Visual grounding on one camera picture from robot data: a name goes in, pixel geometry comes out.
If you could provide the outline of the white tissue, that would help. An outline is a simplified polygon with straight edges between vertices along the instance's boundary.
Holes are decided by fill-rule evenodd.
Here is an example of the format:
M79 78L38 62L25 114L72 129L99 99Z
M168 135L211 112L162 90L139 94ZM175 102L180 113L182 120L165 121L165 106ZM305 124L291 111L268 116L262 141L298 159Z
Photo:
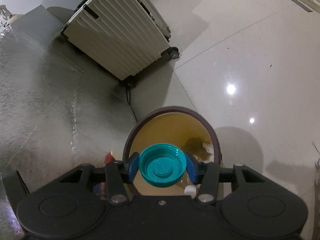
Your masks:
M212 144L202 142L195 148L195 153L193 154L195 159L200 162L210 163L214 162L214 148Z

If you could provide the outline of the clear plastic water bottle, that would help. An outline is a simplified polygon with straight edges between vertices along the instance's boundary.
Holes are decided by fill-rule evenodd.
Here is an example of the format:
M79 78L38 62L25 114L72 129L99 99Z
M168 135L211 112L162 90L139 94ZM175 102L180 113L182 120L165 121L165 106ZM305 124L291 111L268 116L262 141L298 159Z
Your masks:
M191 198L196 197L201 186L200 184L193 184L189 177L182 177L177 185L183 189L184 195L191 196Z

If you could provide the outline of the teal plastic lid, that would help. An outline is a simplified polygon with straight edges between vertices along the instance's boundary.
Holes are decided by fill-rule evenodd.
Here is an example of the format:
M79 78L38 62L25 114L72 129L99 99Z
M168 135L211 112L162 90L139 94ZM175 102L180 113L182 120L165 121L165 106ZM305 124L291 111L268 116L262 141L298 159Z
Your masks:
M187 159L185 153L172 144L153 144L139 155L139 171L143 179L155 187L170 187L183 177Z

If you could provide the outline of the brown rimmed trash bin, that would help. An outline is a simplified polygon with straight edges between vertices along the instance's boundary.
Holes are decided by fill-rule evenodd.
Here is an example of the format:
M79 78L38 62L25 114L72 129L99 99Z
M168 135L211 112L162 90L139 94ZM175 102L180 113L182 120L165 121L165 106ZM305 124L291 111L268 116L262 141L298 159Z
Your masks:
M208 121L185 107L163 107L148 114L133 128L124 146L123 160L126 161L133 153L141 153L145 148L159 143L175 145L193 156L196 146L202 142L213 145L214 163L220 164L220 143ZM133 195L184 195L183 189L177 184L165 188L154 187L138 172L133 183L127 185L127 189Z

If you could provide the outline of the beige ribbed suitcase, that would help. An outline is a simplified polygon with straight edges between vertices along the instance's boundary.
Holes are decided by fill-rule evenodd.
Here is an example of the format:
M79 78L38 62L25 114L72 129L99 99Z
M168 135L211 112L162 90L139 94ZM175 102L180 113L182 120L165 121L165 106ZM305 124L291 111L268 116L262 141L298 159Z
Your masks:
M180 56L150 0L83 0L61 34L124 85L162 56Z

